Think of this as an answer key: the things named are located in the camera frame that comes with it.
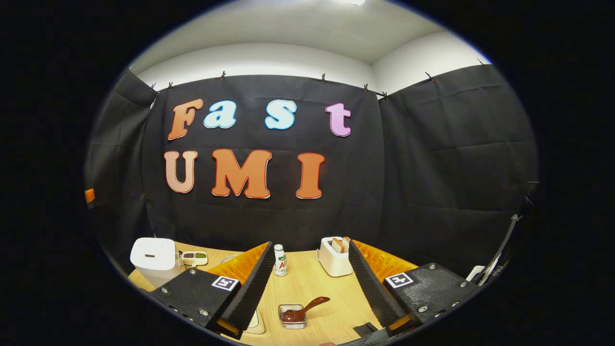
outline black curtain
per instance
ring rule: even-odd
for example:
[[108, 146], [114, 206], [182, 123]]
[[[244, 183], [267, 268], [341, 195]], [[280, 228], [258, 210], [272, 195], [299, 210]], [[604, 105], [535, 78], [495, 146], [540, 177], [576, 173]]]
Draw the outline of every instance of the black curtain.
[[[202, 99], [187, 134], [169, 141], [173, 109]], [[207, 128], [204, 118], [214, 103], [230, 100], [237, 108], [229, 128]], [[265, 126], [266, 107], [274, 100], [295, 102], [295, 122], [286, 130]], [[330, 128], [325, 108], [343, 103], [351, 112], [347, 137]], [[212, 194], [216, 160], [212, 152], [231, 149], [244, 164], [253, 150], [267, 150], [267, 199]], [[176, 151], [177, 180], [185, 179], [186, 150], [198, 152], [194, 187], [177, 193], [165, 178], [166, 151]], [[325, 157], [317, 199], [299, 199], [302, 153]], [[143, 182], [148, 215], [157, 236], [183, 243], [245, 251], [266, 241], [286, 251], [319, 247], [326, 236], [343, 235], [375, 243], [383, 198], [384, 155], [380, 110], [374, 92], [345, 84], [292, 76], [231, 76], [189, 82], [160, 92], [148, 117], [143, 144]]]
[[129, 259], [132, 244], [152, 236], [140, 158], [145, 122], [155, 98], [156, 91], [132, 72], [124, 73], [94, 122], [85, 158], [84, 187], [95, 193], [89, 204], [94, 232], [126, 273], [134, 270]]
[[[169, 141], [173, 109], [196, 99], [203, 106], [184, 125], [188, 133]], [[206, 128], [209, 107], [222, 100], [237, 105], [236, 123]], [[265, 126], [273, 100], [295, 102], [292, 127]], [[351, 112], [347, 137], [330, 128], [325, 107], [336, 103]], [[213, 196], [218, 148], [231, 149], [239, 165], [252, 150], [270, 151], [271, 196]], [[182, 182], [186, 150], [198, 152], [194, 187], [176, 193], [166, 182], [164, 153], [180, 154]], [[318, 199], [295, 196], [301, 153], [325, 157]], [[95, 189], [101, 241], [127, 272], [141, 236], [237, 251], [273, 241], [305, 251], [339, 235], [465, 277], [492, 258], [527, 182], [538, 180], [536, 155], [523, 107], [492, 65], [434, 76], [380, 101], [345, 84], [263, 75], [189, 82], [156, 97], [127, 72], [94, 127], [85, 187]]]
[[536, 143], [493, 65], [435, 76], [379, 101], [385, 184], [376, 246], [466, 277], [486, 265], [538, 181]]

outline white toaster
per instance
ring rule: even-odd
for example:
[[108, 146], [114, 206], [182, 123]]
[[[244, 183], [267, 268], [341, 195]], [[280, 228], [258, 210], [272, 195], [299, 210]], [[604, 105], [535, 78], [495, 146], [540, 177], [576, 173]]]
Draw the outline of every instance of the white toaster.
[[348, 261], [348, 252], [340, 254], [331, 247], [331, 242], [334, 238], [342, 240], [340, 236], [330, 236], [320, 240], [320, 249], [316, 259], [322, 264], [327, 274], [331, 276], [352, 274], [352, 265]]

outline bread slice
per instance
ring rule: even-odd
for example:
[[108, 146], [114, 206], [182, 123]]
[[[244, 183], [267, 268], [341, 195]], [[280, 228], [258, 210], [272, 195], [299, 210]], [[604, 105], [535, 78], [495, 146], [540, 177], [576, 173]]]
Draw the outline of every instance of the bread slice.
[[333, 248], [333, 250], [335, 250], [339, 254], [344, 253], [344, 245], [337, 238], [333, 238], [333, 241], [331, 242], [331, 247]]
[[342, 238], [342, 245], [344, 246], [344, 252], [348, 252], [348, 249], [350, 248], [350, 238], [347, 236]]

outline small bottle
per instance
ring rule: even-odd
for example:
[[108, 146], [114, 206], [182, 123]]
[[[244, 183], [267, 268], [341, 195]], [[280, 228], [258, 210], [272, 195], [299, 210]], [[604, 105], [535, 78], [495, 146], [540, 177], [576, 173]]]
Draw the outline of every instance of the small bottle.
[[276, 256], [276, 264], [273, 267], [273, 272], [277, 276], [284, 276], [288, 274], [288, 267], [286, 264], [286, 254], [281, 244], [276, 244], [273, 247], [274, 255]]

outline wooden board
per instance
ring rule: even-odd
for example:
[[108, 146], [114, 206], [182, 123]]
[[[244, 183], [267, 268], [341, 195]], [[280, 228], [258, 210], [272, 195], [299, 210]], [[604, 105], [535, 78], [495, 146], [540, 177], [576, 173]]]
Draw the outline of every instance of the wooden board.
[[[226, 256], [241, 254], [240, 251], [209, 249], [176, 243], [181, 251], [205, 251], [208, 263], [197, 267], [200, 270], [213, 268]], [[343, 344], [359, 338], [353, 327], [371, 322], [376, 328], [382, 326], [371, 311], [353, 274], [331, 277], [314, 256], [314, 251], [287, 252], [288, 274], [277, 276], [271, 272], [258, 312], [263, 317], [265, 333], [243, 334], [240, 342], [255, 346], [318, 346], [326, 342]], [[137, 287], [152, 291], [155, 287], [133, 271], [129, 280]], [[280, 304], [307, 305], [312, 299], [325, 296], [331, 301], [319, 305], [307, 313], [305, 329], [285, 329], [278, 318]]]

